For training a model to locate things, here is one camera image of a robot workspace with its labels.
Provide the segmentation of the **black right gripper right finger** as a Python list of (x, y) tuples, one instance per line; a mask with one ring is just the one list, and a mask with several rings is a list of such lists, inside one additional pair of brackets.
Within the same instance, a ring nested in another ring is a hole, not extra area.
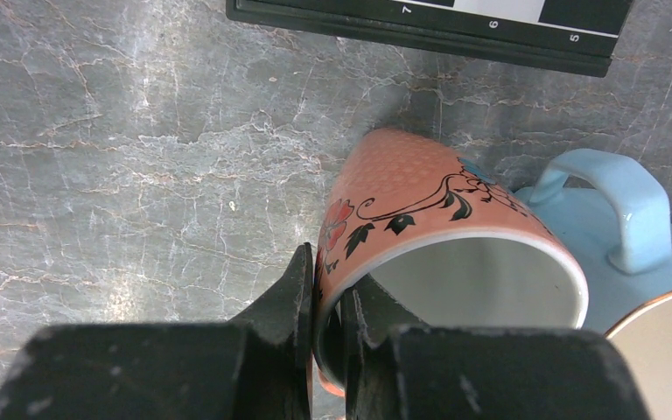
[(350, 419), (647, 419), (627, 364), (578, 329), (433, 327), (364, 277), (341, 300)]

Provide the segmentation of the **light blue mug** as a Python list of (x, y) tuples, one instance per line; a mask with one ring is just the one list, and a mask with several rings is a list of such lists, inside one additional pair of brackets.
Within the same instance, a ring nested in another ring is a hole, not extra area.
[(630, 157), (592, 149), (552, 159), (515, 196), (584, 271), (584, 328), (610, 330), (635, 308), (672, 291), (672, 222), (662, 185)]

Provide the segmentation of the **salmon pink mug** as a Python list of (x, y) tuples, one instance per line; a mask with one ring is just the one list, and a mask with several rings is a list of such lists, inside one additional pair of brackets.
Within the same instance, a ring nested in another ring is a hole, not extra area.
[(370, 280), (430, 326), (579, 328), (589, 307), (582, 268), (527, 205), (470, 158), (399, 129), (357, 143), (319, 230), (313, 354), (336, 396), (341, 299)]

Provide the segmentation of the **yellow mug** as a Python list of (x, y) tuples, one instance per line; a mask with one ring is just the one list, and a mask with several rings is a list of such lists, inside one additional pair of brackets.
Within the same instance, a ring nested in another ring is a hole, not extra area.
[(628, 313), (605, 336), (628, 365), (652, 419), (672, 419), (672, 291)]

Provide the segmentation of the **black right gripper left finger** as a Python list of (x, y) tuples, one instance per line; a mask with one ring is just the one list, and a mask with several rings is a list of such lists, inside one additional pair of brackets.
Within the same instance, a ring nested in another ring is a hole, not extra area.
[(312, 248), (225, 322), (54, 325), (17, 353), (0, 419), (308, 419)]

